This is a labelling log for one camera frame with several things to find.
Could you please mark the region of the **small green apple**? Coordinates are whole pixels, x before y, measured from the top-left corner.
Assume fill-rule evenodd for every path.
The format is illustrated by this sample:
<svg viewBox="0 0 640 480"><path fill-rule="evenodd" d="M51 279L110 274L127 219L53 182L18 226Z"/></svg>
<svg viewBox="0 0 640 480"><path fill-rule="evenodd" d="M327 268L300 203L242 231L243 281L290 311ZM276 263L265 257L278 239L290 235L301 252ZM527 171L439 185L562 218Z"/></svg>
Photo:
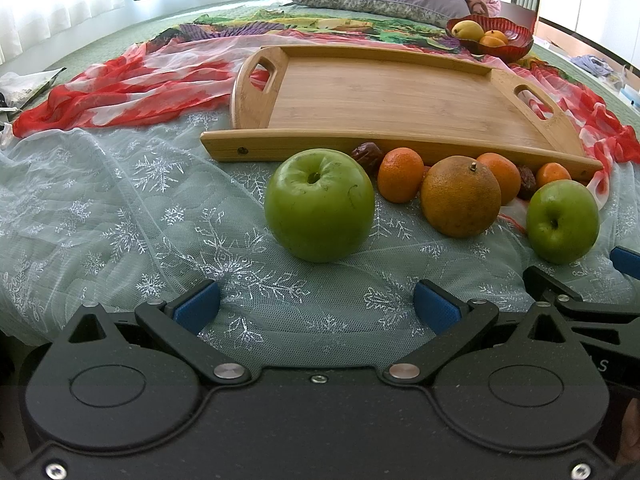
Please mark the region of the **small green apple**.
<svg viewBox="0 0 640 480"><path fill-rule="evenodd" d="M526 231L539 258L553 264L572 263L596 244L600 231L597 203L578 182L552 181L530 200Z"/></svg>

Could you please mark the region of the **small tangerine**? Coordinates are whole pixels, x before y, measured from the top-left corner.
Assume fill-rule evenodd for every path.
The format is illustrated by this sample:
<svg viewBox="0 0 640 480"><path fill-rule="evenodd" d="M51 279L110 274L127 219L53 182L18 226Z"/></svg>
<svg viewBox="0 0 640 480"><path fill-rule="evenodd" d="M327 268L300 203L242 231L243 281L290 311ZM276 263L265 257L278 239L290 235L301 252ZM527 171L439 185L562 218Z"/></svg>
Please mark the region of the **small tangerine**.
<svg viewBox="0 0 640 480"><path fill-rule="evenodd" d="M548 183L559 180L570 180L571 178L572 176L564 166L558 162L547 162L536 172L536 185L537 188L542 188Z"/></svg>

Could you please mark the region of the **large brownish orange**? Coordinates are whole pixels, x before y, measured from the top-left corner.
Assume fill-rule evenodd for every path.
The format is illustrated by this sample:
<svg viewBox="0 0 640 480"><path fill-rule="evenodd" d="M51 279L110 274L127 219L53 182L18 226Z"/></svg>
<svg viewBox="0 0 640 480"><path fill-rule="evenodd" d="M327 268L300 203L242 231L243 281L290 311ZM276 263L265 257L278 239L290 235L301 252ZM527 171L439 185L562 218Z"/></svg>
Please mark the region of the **large brownish orange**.
<svg viewBox="0 0 640 480"><path fill-rule="evenodd" d="M440 234L468 238L497 220L501 190L492 172L476 159L449 156L427 171L420 203L427 222Z"/></svg>

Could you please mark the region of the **brown date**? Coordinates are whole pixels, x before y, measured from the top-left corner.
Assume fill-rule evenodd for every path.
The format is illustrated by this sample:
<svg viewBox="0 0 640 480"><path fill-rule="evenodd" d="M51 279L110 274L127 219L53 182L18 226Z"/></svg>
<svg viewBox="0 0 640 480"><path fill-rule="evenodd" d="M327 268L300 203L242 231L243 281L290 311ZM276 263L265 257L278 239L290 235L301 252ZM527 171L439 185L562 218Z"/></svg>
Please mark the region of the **brown date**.
<svg viewBox="0 0 640 480"><path fill-rule="evenodd" d="M350 152L353 160L356 160L369 177L378 174L378 168L384 158L384 153L374 142L363 142Z"/></svg>
<svg viewBox="0 0 640 480"><path fill-rule="evenodd" d="M518 165L518 173L520 174L521 185L518 191L518 198L521 200L530 200L537 191L537 181L533 171L525 165Z"/></svg>

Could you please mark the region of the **large green apple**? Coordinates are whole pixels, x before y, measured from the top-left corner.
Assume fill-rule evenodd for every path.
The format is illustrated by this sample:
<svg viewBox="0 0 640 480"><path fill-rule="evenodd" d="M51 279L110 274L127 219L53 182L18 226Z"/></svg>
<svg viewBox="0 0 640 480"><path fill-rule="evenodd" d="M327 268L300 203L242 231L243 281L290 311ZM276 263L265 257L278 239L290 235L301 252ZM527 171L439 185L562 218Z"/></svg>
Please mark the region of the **large green apple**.
<svg viewBox="0 0 640 480"><path fill-rule="evenodd" d="M265 195L269 229L293 256L313 263L348 257L369 236L375 194L349 155L328 148L301 151L277 168Z"/></svg>

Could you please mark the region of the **lavender cloth on floor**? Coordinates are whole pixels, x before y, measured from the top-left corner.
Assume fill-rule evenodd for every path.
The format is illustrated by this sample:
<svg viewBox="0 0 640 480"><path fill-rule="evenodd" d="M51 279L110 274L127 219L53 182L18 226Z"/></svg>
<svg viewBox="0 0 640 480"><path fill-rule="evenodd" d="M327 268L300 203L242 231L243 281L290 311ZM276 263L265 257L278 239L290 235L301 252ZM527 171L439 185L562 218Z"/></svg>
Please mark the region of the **lavender cloth on floor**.
<svg viewBox="0 0 640 480"><path fill-rule="evenodd" d="M613 69L603 58L593 54L574 56L570 62L597 78L606 78L613 73Z"/></svg>

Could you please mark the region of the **bamboo serving tray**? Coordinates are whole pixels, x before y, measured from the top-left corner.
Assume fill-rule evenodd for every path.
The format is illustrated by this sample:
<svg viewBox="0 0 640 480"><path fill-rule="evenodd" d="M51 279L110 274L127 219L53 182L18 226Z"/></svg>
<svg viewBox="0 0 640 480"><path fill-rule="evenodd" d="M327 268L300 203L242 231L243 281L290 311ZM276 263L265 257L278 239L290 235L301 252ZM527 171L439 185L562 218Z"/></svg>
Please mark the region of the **bamboo serving tray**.
<svg viewBox="0 0 640 480"><path fill-rule="evenodd" d="M292 44L242 65L228 130L201 141L218 162L280 162L308 148L350 153L412 148L427 165L499 153L536 170L559 162L587 181L587 156L564 112L541 88L483 64L405 50Z"/></svg>

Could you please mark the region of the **red white scarf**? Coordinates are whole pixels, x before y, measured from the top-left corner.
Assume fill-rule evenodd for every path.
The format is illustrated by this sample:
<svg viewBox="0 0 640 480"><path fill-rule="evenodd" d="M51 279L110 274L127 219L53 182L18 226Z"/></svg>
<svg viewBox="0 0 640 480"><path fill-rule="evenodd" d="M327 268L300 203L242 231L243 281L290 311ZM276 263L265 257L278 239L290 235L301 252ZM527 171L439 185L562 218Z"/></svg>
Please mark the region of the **red white scarf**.
<svg viewBox="0 0 640 480"><path fill-rule="evenodd" d="M54 87L42 104L14 120L13 134L24 139L52 129L148 126L187 112L216 110L229 103L241 64L260 47L280 44L377 45L363 36L292 28L190 42L171 39L161 47L150 42L134 44L118 58L90 66L67 84ZM544 89L572 122L587 154L603 166L589 181L599 204L608 200L614 164L638 162L634 128L622 125L597 93L581 82L571 82L558 68L533 56L506 64L464 49L435 55L505 70Z"/></svg>

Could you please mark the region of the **front orange in bowl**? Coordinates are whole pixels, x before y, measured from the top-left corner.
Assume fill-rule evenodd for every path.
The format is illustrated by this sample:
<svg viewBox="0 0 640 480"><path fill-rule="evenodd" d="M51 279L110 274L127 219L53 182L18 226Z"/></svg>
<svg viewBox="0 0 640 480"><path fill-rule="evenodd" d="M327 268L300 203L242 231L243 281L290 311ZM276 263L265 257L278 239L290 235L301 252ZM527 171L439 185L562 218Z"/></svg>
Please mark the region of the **front orange in bowl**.
<svg viewBox="0 0 640 480"><path fill-rule="evenodd" d="M504 44L499 39L487 38L485 37L485 35L480 37L480 41L478 43L481 46L488 47L488 48L500 48L500 47L505 47L507 45L507 44Z"/></svg>

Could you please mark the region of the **orange in bowl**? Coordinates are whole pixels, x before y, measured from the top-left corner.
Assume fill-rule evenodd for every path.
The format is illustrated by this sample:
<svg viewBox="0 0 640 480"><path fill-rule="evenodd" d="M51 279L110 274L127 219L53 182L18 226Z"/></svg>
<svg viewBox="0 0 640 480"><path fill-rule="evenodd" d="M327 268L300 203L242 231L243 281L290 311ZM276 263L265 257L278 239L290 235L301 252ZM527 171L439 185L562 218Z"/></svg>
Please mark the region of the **orange in bowl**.
<svg viewBox="0 0 640 480"><path fill-rule="evenodd" d="M500 32L500 30L488 30L487 32L485 32L485 37L499 39L504 44L507 44L509 42L509 38L503 32Z"/></svg>
<svg viewBox="0 0 640 480"><path fill-rule="evenodd" d="M507 45L507 44L504 44L499 39L487 38L485 37L485 35L480 37L480 41L478 43L481 46L488 47L488 48L500 48L500 47L505 47Z"/></svg>

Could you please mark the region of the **back orange in bowl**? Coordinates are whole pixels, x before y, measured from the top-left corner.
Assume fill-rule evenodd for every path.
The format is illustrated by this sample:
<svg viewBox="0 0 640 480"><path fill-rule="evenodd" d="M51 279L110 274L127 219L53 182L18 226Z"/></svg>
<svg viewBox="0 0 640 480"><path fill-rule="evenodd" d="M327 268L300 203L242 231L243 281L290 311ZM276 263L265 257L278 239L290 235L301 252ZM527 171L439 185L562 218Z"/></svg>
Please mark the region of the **back orange in bowl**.
<svg viewBox="0 0 640 480"><path fill-rule="evenodd" d="M504 44L507 44L509 42L509 38L503 32L500 32L500 30L488 30L487 32L485 32L485 37L499 39Z"/></svg>

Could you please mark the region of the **red glass fruit bowl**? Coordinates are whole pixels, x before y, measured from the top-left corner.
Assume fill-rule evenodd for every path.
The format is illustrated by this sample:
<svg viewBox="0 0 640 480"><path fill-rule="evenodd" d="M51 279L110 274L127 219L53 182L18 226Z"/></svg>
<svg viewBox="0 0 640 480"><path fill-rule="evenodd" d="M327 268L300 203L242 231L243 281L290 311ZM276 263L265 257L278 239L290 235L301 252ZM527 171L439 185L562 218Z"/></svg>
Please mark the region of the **red glass fruit bowl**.
<svg viewBox="0 0 640 480"><path fill-rule="evenodd" d="M507 18L471 14L453 18L446 29L472 54L491 55L506 64L524 58L534 44L533 33L528 28Z"/></svg>

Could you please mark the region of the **yellow pear in bowl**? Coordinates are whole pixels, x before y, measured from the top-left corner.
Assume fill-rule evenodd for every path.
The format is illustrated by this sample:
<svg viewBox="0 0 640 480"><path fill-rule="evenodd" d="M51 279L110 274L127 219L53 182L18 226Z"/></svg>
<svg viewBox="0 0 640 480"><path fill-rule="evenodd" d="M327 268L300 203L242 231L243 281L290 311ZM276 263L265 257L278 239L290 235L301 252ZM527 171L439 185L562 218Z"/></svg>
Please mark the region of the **yellow pear in bowl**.
<svg viewBox="0 0 640 480"><path fill-rule="evenodd" d="M463 20L451 27L451 35L459 40L479 42L485 35L485 31L476 21Z"/></svg>

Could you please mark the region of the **clutter at bed edge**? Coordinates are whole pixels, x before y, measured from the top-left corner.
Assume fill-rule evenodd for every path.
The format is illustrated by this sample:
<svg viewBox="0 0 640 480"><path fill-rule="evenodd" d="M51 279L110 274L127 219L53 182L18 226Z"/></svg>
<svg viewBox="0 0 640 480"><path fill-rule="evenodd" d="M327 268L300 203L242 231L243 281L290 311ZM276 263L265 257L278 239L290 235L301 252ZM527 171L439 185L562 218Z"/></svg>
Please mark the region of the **clutter at bed edge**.
<svg viewBox="0 0 640 480"><path fill-rule="evenodd" d="M21 113L33 100L51 88L65 68L19 75L7 72L0 78L1 121L8 122Z"/></svg>

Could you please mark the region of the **colourful floral scarf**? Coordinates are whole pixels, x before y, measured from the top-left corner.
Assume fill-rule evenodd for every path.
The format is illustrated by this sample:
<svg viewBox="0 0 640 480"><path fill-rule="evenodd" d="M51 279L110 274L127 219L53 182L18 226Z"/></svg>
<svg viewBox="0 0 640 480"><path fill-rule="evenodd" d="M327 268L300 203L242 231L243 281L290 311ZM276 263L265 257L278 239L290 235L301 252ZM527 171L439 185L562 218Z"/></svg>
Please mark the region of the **colourful floral scarf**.
<svg viewBox="0 0 640 480"><path fill-rule="evenodd" d="M332 41L357 39L403 44L434 53L451 53L467 56L469 50L452 38L445 29L423 24L375 16L374 18L334 18L322 14L289 14L281 10L259 10L247 18L223 18L203 14L193 22L181 23L163 30L145 43L151 53L165 47L171 41L191 42L236 36L256 35L318 36Z"/></svg>

